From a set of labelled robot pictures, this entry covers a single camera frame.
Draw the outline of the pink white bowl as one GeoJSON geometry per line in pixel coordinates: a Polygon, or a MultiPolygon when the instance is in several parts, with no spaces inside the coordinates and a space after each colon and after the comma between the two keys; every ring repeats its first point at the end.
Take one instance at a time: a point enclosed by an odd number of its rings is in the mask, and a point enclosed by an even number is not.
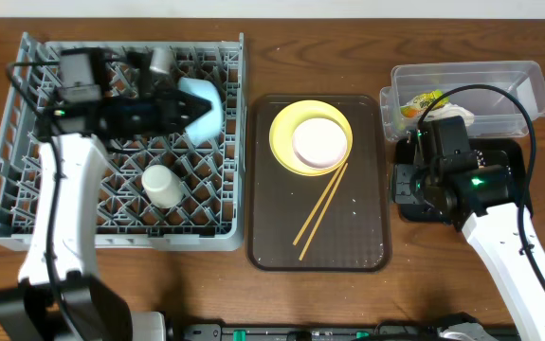
{"type": "Polygon", "coordinates": [[[348,139],[341,127],[331,119],[310,118],[294,131],[292,149],[306,166],[329,169],[346,155],[348,139]]]}

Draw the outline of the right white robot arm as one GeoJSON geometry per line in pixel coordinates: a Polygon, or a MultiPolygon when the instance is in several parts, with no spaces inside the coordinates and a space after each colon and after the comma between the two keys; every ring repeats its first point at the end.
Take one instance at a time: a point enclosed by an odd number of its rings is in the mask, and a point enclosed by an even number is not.
{"type": "Polygon", "coordinates": [[[443,221],[456,226],[477,252],[512,316],[523,340],[545,340],[545,251],[527,207],[518,220],[512,199],[496,199],[477,213],[460,204],[458,213],[443,213],[424,199],[423,167],[417,152],[398,147],[392,180],[394,202],[413,222],[443,221]]]}

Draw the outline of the light blue bowl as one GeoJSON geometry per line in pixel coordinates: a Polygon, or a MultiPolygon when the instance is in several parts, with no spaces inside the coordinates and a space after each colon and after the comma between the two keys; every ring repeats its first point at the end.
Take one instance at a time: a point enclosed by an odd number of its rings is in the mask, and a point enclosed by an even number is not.
{"type": "Polygon", "coordinates": [[[215,85],[210,81],[181,78],[178,82],[178,89],[211,103],[211,109],[186,128],[187,137],[192,145],[198,147],[220,134],[225,114],[215,85]]]}

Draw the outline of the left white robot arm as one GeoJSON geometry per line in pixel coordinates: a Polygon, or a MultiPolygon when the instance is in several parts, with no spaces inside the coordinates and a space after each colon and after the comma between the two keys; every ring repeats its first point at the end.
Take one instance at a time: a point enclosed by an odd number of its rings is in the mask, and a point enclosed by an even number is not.
{"type": "Polygon", "coordinates": [[[160,312],[133,313],[99,278],[95,227],[105,140],[177,131],[216,134],[222,101],[206,81],[144,99],[111,97],[48,107],[40,123],[41,189],[18,283],[0,289],[0,325],[12,340],[164,340],[160,312]]]}

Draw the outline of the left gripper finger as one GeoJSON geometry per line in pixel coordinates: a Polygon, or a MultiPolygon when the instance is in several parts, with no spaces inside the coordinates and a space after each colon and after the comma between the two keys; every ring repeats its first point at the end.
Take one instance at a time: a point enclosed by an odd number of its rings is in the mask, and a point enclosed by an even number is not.
{"type": "Polygon", "coordinates": [[[203,115],[165,115],[165,133],[186,134],[188,137],[204,137],[206,129],[201,124],[203,115]]]}
{"type": "Polygon", "coordinates": [[[177,116],[200,117],[212,109],[208,99],[178,89],[168,90],[165,93],[165,101],[169,110],[177,116]]]}

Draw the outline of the green snack wrapper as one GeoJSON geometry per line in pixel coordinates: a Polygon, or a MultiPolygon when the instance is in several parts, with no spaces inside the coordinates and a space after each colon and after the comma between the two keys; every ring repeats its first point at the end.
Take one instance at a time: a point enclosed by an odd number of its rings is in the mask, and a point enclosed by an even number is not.
{"type": "Polygon", "coordinates": [[[428,106],[444,93],[441,90],[434,90],[429,93],[418,95],[411,99],[407,104],[400,107],[400,113],[406,118],[419,117],[428,106]]]}

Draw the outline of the white tissue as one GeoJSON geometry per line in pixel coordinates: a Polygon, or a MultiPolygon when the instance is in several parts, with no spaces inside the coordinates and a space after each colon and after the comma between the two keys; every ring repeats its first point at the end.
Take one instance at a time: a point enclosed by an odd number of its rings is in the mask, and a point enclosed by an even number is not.
{"type": "Polygon", "coordinates": [[[437,120],[448,117],[461,117],[466,127],[474,123],[475,116],[473,113],[463,108],[462,106],[448,103],[439,109],[432,110],[426,117],[426,121],[437,120]]]}

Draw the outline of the pale green cup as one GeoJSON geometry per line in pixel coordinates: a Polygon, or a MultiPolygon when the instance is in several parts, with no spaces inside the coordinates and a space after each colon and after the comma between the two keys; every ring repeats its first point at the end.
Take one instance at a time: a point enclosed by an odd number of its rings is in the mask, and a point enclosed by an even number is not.
{"type": "Polygon", "coordinates": [[[166,166],[149,166],[141,183],[151,203],[159,208],[173,208],[183,199],[180,178],[166,166]]]}

